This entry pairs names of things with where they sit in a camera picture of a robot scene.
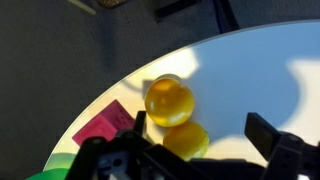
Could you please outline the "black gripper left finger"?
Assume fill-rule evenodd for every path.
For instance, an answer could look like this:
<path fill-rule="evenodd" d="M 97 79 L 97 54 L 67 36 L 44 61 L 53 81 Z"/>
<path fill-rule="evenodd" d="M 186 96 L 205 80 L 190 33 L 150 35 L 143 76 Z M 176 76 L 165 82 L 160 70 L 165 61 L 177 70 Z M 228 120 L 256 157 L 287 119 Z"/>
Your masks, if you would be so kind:
<path fill-rule="evenodd" d="M 146 112 L 139 111 L 132 129 L 120 130 L 113 140 L 87 138 L 65 180 L 174 180 L 163 162 L 166 150 L 145 139 Z"/>

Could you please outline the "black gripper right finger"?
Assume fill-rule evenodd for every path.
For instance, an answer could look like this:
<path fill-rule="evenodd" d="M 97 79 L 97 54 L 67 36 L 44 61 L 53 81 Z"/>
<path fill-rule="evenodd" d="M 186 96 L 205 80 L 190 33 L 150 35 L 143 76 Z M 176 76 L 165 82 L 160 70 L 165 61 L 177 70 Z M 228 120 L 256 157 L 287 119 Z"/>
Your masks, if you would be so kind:
<path fill-rule="evenodd" d="M 258 113 L 247 114 L 244 134 L 268 162 L 261 180 L 320 180 L 320 147 L 278 131 Z"/>

